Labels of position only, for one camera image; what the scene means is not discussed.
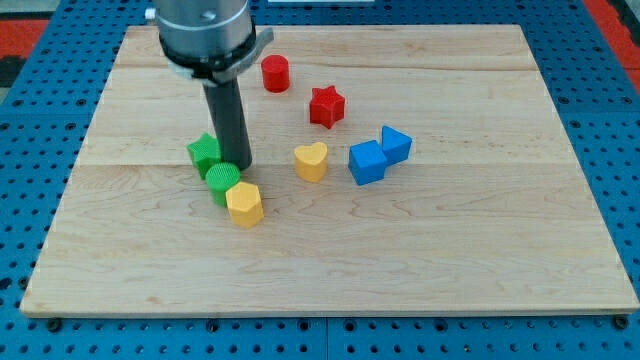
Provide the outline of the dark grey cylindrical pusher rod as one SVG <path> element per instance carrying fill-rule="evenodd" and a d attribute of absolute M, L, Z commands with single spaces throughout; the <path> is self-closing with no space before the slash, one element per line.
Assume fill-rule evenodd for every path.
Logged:
<path fill-rule="evenodd" d="M 240 170 L 249 168 L 252 152 L 237 80 L 203 89 L 223 160 Z"/>

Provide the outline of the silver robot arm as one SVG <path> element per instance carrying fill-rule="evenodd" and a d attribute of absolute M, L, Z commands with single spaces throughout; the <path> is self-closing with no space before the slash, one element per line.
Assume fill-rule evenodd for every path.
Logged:
<path fill-rule="evenodd" d="M 158 27 L 170 68 L 202 84 L 223 159 L 249 168 L 238 77 L 274 40 L 273 30 L 256 30 L 248 0 L 153 0 L 145 19 Z"/>

